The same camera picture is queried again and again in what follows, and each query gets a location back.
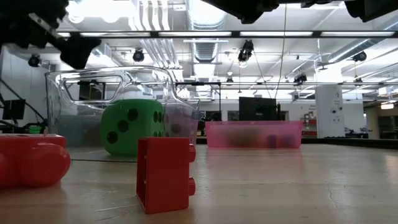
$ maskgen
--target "black monitor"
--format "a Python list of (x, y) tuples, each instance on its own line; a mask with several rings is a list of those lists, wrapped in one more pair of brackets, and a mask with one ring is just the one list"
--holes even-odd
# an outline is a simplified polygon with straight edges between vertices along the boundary
[(276, 99), (239, 97), (240, 121), (278, 121)]
[(25, 100), (6, 100), (2, 112), (2, 119), (24, 119)]

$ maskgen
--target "clear plastic bin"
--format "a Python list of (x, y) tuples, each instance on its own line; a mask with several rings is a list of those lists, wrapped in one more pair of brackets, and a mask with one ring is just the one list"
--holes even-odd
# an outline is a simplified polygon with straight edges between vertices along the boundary
[(190, 138), (198, 107), (177, 97), (170, 73), (155, 67), (97, 68), (46, 73), (49, 132), (67, 146), (104, 147), (135, 156), (149, 136)]
[(209, 147), (299, 148), (302, 121), (209, 121)]

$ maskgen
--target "pink plastic bin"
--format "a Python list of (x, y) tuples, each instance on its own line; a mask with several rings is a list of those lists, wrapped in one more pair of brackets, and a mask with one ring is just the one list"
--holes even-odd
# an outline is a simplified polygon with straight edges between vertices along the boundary
[(299, 148), (302, 121), (209, 121), (209, 147)]

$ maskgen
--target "table surface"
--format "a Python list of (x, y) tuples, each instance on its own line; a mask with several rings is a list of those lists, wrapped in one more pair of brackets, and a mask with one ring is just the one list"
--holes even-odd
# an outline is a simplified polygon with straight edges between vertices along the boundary
[(398, 223), (398, 151), (207, 149), (186, 210), (145, 215), (136, 164), (73, 161), (60, 185), (0, 192), (0, 223)]

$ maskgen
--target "red toy block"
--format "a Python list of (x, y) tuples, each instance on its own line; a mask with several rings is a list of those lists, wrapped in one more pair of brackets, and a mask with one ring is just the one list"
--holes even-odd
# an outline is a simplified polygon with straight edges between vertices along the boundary
[(195, 194), (189, 163), (196, 150), (189, 138), (138, 140), (137, 197), (146, 214), (188, 208)]
[(0, 134), (0, 188), (56, 184), (70, 166), (65, 147), (55, 134)]

